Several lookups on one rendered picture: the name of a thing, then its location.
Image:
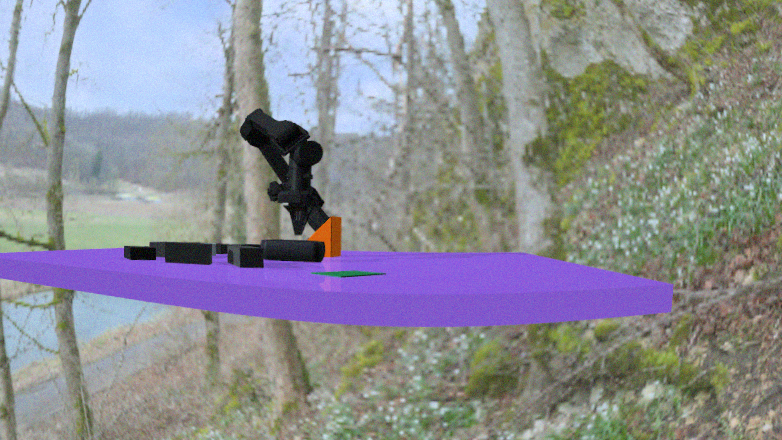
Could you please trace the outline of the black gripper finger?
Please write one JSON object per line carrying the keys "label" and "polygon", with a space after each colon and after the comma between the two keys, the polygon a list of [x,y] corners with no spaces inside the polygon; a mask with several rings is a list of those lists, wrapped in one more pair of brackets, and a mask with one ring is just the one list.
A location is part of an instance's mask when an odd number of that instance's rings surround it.
{"label": "black gripper finger", "polygon": [[304,218],[309,205],[296,205],[296,206],[283,206],[283,207],[286,208],[290,213],[294,234],[300,235],[300,232],[304,224]]}
{"label": "black gripper finger", "polygon": [[300,232],[300,235],[299,235],[299,236],[302,236],[302,234],[303,234],[303,232],[304,232],[304,227],[305,227],[305,225],[306,225],[306,223],[307,223],[307,221],[308,221],[308,218],[309,218],[309,216],[310,216],[310,214],[311,214],[311,212],[312,212],[312,210],[313,210],[313,209],[314,209],[314,206],[309,206],[309,207],[308,207],[308,210],[307,210],[307,212],[306,212],[306,215],[305,215],[305,218],[304,218],[304,224],[303,224],[303,227],[302,227],[302,230],[301,230],[301,232]]}

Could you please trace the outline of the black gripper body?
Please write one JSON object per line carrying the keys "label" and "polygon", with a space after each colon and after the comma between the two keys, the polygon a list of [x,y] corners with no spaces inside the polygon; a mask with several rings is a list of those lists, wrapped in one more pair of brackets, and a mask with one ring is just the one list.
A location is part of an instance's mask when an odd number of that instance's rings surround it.
{"label": "black gripper body", "polygon": [[278,194],[278,203],[288,203],[288,206],[318,206],[318,197],[310,192],[312,170],[289,169],[286,178],[289,178],[291,190],[281,190]]}

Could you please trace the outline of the green rectangular block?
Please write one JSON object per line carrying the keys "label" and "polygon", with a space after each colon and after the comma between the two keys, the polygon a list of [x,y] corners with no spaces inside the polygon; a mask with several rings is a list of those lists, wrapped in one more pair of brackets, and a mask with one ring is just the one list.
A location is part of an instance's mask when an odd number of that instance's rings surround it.
{"label": "green rectangular block", "polygon": [[344,278],[344,277],[381,275],[381,274],[386,274],[386,273],[351,270],[351,271],[336,271],[336,272],[311,272],[311,274],[320,274],[320,275],[327,275],[327,276],[330,276],[330,277]]}

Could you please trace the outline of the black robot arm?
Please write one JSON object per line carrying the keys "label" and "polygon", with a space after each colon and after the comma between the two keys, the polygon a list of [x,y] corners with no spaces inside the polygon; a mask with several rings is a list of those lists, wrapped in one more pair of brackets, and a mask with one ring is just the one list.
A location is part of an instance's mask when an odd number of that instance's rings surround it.
{"label": "black robot arm", "polygon": [[[317,164],[323,155],[323,148],[318,142],[307,141],[310,138],[307,130],[292,121],[275,120],[260,108],[245,118],[240,134],[251,146],[258,147],[281,180],[281,184],[277,181],[270,182],[267,188],[271,201],[278,201],[281,190],[291,190],[289,178],[286,178],[289,169],[312,170],[312,166]],[[289,153],[288,166],[283,157]],[[317,232],[329,217],[320,208],[324,201],[317,190],[310,186],[310,192],[318,197],[318,206],[314,206],[307,223]]]}

